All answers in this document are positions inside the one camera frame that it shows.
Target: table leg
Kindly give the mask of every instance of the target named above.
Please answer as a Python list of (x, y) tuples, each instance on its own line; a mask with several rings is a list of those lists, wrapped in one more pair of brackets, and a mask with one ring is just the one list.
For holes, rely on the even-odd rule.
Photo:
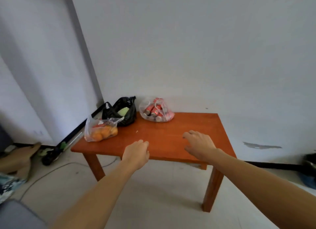
[(97, 158), (97, 155), (83, 153), (83, 156), (87, 160), (87, 163), (88, 163), (91, 171), (93, 172), (95, 178), (97, 179), (97, 181), (100, 181), (105, 176), (105, 173), (104, 173), (103, 168), (102, 168), (102, 166)]
[(213, 167), (211, 178), (207, 186), (203, 204), (202, 204), (202, 210), (204, 212), (211, 211), (217, 192), (219, 190), (219, 187), (221, 186), (223, 177), (224, 175), (220, 171), (218, 171), (215, 167)]
[(200, 164), (200, 168), (201, 168), (202, 170), (206, 170), (206, 169), (207, 169), (207, 163), (201, 163), (201, 164)]

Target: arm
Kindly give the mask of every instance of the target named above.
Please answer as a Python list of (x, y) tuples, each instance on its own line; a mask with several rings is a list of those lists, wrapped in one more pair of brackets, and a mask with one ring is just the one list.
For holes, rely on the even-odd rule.
[(215, 147), (208, 135), (185, 132), (185, 149), (221, 171), (279, 228), (315, 228), (316, 197), (259, 167), (231, 157)]
[(122, 161), (53, 224), (53, 229), (103, 229), (126, 182), (149, 159), (149, 143), (139, 140), (125, 148)]

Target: wooden table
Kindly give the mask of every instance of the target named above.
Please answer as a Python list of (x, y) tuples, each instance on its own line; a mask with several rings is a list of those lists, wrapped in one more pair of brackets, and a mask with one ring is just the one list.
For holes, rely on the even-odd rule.
[[(87, 142), (81, 138), (71, 150), (83, 153), (98, 181), (105, 176), (105, 173), (96, 155), (122, 157), (125, 147), (140, 139), (149, 141), (149, 159), (198, 163), (201, 164), (202, 169), (206, 169), (206, 162), (196, 159), (184, 150), (188, 142), (182, 138), (182, 134), (189, 130), (210, 135), (217, 148), (236, 157), (216, 113), (176, 113), (174, 119), (167, 123), (150, 122), (137, 113), (135, 123), (118, 128), (117, 136), (100, 142)], [(204, 196), (203, 211), (211, 211), (223, 177), (224, 175), (214, 167)]]

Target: white floor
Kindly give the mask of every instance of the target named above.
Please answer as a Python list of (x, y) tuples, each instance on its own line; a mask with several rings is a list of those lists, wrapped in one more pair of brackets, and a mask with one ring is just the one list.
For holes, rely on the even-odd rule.
[[(100, 156), (99, 159), (101, 165), (107, 165), (115, 157)], [(119, 160), (105, 167), (105, 173)], [(20, 199), (35, 180), (66, 163), (87, 165), (81, 154), (70, 150), (48, 167), (37, 157), (33, 162), (29, 181), (12, 198)], [(106, 228), (277, 228), (225, 177), (211, 213), (202, 212), (200, 204), (211, 169), (208, 166), (204, 171), (192, 164), (150, 160), (126, 184)], [(270, 171), (300, 183), (295, 172)], [(94, 184), (96, 180), (88, 167), (69, 164), (36, 182), (22, 202), (51, 224)], [(316, 190), (300, 187), (316, 195)]]

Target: peeling paint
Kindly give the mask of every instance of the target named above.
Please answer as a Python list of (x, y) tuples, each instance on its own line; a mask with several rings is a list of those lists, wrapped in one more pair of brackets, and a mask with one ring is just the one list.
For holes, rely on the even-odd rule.
[(255, 149), (269, 149), (269, 148), (282, 148), (280, 146), (269, 146), (269, 145), (260, 145), (260, 144), (255, 144), (255, 143), (247, 143), (243, 142), (244, 145), (250, 148), (255, 148)]

